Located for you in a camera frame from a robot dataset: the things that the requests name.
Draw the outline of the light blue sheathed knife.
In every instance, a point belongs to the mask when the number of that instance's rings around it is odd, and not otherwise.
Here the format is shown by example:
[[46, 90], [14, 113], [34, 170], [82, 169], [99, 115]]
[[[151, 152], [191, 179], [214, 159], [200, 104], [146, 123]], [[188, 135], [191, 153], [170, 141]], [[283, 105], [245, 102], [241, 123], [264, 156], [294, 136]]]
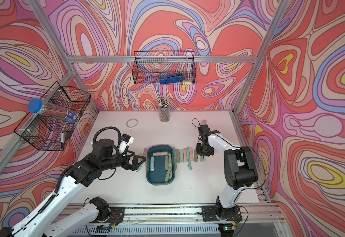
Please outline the light blue sheathed knife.
[[150, 159], [150, 171], [153, 172], [154, 169], [155, 169], [155, 158], [154, 156], [152, 156]]

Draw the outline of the light blue folding knife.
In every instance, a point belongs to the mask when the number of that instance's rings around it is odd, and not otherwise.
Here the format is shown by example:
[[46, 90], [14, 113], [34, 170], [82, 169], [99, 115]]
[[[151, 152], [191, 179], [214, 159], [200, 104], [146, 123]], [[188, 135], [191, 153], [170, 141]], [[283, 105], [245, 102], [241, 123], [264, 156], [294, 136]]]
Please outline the light blue folding knife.
[[181, 163], [184, 162], [184, 154], [182, 149], [179, 149], [179, 160]]

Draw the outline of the olive green folding knife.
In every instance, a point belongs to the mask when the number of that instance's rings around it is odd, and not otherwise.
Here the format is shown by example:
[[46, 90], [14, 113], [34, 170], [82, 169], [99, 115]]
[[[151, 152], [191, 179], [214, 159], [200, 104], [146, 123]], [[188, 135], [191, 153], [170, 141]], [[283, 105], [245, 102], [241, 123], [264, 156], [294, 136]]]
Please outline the olive green folding knife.
[[180, 163], [180, 151], [179, 151], [179, 149], [175, 149], [175, 161], [176, 161], [176, 163]]

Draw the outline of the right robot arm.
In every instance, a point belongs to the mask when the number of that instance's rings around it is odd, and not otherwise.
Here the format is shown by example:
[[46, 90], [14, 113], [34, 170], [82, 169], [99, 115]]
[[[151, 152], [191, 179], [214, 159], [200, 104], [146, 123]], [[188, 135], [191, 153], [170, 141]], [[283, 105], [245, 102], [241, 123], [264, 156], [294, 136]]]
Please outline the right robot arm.
[[204, 124], [198, 127], [199, 139], [197, 143], [198, 155], [209, 157], [218, 151], [224, 159], [224, 176], [227, 186], [216, 199], [214, 205], [202, 206], [199, 213], [203, 221], [242, 221], [238, 200], [244, 190], [258, 181], [253, 151], [247, 146], [238, 146], [224, 138], [218, 130], [210, 130]]

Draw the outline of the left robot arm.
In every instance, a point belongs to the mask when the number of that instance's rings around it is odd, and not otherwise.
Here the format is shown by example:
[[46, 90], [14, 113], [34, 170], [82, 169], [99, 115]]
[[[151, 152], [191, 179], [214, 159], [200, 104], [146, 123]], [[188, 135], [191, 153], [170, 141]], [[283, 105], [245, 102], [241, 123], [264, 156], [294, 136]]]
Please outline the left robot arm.
[[92, 152], [60, 175], [55, 190], [23, 220], [0, 230], [0, 237], [44, 237], [52, 221], [103, 171], [122, 167], [136, 171], [146, 158], [128, 150], [128, 143], [111, 139], [93, 141]]

